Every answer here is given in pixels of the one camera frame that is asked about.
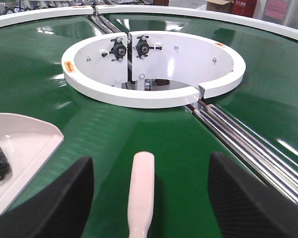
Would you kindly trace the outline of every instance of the metal shaft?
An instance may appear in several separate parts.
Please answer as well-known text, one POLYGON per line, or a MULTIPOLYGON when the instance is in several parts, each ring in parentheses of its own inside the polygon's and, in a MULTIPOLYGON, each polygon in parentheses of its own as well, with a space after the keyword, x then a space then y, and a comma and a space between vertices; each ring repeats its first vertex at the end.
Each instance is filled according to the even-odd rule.
POLYGON ((267 163, 249 143, 223 126, 203 109, 192 109, 192 114, 209 128, 244 164, 271 184, 285 197, 298 204, 298 187, 288 176, 267 163))
POLYGON ((112 30, 110 30, 107 26, 104 25, 103 22, 101 22, 101 20, 99 20, 97 17, 91 15, 90 19, 92 22, 94 22, 103 32, 107 33, 107 34, 111 34, 113 33, 112 30))
POLYGON ((215 105, 209 104, 204 107, 204 110, 212 116, 215 120, 220 122, 225 128, 229 129, 232 133, 238 135, 238 137, 249 145, 249 147, 256 151, 256 153, 267 163, 274 166, 276 170, 284 174, 284 176, 292 181, 298 187, 298 173, 285 163, 281 158, 264 146, 254 136, 252 136, 245 129, 240 127, 230 117, 218 109, 215 105))
POLYGON ((111 29, 113 32, 118 33, 121 32, 121 30, 119 30, 113 23, 111 23, 106 17, 102 16, 102 15, 97 15, 99 17, 99 19, 109 28, 111 29))

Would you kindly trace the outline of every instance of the white curved rail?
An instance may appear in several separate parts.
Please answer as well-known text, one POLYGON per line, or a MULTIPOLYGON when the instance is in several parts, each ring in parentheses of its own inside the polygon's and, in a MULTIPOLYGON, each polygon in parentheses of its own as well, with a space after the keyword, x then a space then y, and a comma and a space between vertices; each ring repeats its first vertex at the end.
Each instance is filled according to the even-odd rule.
POLYGON ((0 16, 0 27, 52 17, 93 14, 91 6, 68 6, 24 11, 0 16))
POLYGON ((298 40, 298 30, 275 23, 253 19, 244 16, 232 15, 221 12, 205 11, 197 9, 188 9, 181 7, 148 6, 148 5, 97 5, 97 13, 156 13, 172 14, 180 16, 193 16, 199 18, 213 19, 225 22, 231 22, 239 25, 250 26, 253 28, 273 32, 298 40))

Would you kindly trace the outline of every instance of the white panel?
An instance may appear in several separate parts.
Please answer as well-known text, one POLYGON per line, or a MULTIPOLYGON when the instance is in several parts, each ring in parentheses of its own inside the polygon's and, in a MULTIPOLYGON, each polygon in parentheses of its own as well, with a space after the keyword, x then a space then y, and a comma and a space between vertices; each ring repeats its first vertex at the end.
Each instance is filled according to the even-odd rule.
POLYGON ((127 47, 127 35, 114 33, 88 38, 73 45, 68 51, 75 54, 74 64, 81 73, 87 77, 107 85, 115 85, 128 81, 127 54, 122 62, 112 61, 114 54, 102 57, 101 54, 111 51, 114 42, 111 40, 122 38, 122 43, 127 47))
POLYGON ((130 32, 133 47, 137 37, 149 36, 149 46, 161 45, 162 50, 150 50, 148 57, 138 58, 133 49, 132 79, 169 79, 200 88, 200 97, 210 98, 237 87, 246 65, 232 48, 204 37, 179 32, 130 32))
POLYGON ((13 203, 63 139, 61 131, 50 123, 0 113, 0 147, 11 166, 11 172, 0 181, 0 214, 13 203))
POLYGON ((130 35, 133 46, 142 35, 149 36, 149 46, 162 46, 162 50, 150 50, 144 59, 138 58, 137 50, 133 50, 133 81, 144 74, 144 79, 169 79, 198 88, 199 83, 218 79, 233 70, 233 59, 225 51, 227 47, 218 46, 216 41, 165 31, 137 31, 130 35))
POLYGON ((91 6, 69 6, 24 11, 0 16, 0 27, 51 17, 93 14, 91 6))
POLYGON ((250 26, 257 29, 273 32, 279 35, 298 40, 298 30, 274 24, 267 21, 253 19, 250 17, 232 15, 222 12, 204 11, 198 9, 188 9, 181 7, 166 6, 147 6, 147 5, 98 5, 95 9, 100 14, 106 13, 157 13, 157 14, 173 14, 181 16, 193 16, 206 19, 214 19, 226 22, 232 22, 239 25, 250 26))

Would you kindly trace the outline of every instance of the white plastic handle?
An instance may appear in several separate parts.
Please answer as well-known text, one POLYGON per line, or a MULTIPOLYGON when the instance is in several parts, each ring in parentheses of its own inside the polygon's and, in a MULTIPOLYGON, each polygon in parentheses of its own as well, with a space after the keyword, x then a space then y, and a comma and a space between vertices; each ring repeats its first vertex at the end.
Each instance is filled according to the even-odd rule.
POLYGON ((154 155, 135 154, 128 200, 129 238, 146 238, 153 214, 154 155))

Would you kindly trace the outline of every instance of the white ring guard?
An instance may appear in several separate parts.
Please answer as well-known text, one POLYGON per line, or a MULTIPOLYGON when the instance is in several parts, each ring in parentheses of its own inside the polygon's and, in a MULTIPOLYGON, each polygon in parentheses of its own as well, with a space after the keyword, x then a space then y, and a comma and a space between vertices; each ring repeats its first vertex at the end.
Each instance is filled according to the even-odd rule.
POLYGON ((127 55, 122 62, 112 61, 109 54, 111 40, 122 38, 127 47, 125 33, 113 33, 92 37, 68 48, 62 57, 66 81, 80 93, 93 99, 131 108, 171 108, 195 103, 199 98, 221 95, 241 83, 246 69, 243 58, 230 47, 216 41, 178 32, 140 31, 130 32, 133 46, 138 36, 149 36, 150 46, 162 46, 162 50, 150 50, 145 59, 136 58, 133 50, 132 80, 139 84, 145 79, 169 79, 191 86, 166 91, 139 91, 122 89, 128 80, 127 55))

